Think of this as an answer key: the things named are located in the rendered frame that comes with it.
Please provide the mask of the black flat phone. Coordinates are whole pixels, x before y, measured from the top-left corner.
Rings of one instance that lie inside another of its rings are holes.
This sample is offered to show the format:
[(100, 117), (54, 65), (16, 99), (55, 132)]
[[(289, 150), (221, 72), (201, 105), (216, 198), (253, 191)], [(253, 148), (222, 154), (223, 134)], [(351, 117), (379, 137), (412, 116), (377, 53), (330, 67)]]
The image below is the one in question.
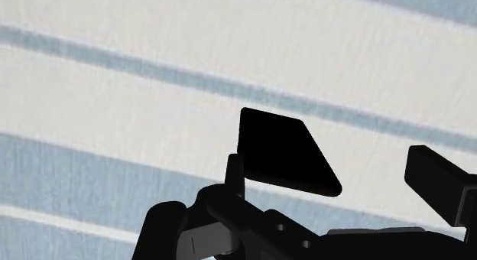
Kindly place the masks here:
[(242, 108), (236, 152), (249, 180), (325, 197), (342, 192), (338, 177), (300, 119)]

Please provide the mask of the white blue striped bed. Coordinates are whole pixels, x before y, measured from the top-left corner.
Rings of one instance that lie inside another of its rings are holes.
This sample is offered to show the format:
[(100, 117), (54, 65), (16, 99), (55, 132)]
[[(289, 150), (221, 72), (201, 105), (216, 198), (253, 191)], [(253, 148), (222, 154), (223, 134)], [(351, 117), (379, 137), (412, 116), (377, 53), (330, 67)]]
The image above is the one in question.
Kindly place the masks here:
[(477, 174), (477, 0), (0, 0), (0, 260), (131, 260), (152, 205), (223, 180), (245, 106), (303, 120), (343, 186), (249, 181), (257, 207), (462, 239), (404, 166)]

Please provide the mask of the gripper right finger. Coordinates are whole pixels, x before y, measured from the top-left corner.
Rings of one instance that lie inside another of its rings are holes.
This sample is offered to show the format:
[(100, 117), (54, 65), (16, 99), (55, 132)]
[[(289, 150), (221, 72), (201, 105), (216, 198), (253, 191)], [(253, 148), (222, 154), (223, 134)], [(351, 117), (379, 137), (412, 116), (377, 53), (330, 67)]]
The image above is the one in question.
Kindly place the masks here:
[(450, 226), (466, 229), (467, 245), (477, 245), (477, 174), (426, 145), (411, 145), (404, 180)]

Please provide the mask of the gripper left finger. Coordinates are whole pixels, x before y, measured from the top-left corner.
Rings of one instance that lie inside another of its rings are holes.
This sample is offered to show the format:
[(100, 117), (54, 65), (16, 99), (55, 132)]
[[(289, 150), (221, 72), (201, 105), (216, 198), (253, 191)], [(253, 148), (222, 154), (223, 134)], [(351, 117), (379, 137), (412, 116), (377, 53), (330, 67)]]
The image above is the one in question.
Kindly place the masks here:
[(190, 207), (158, 203), (147, 212), (131, 260), (318, 260), (317, 234), (244, 198), (242, 157), (229, 155), (222, 184), (202, 188)]

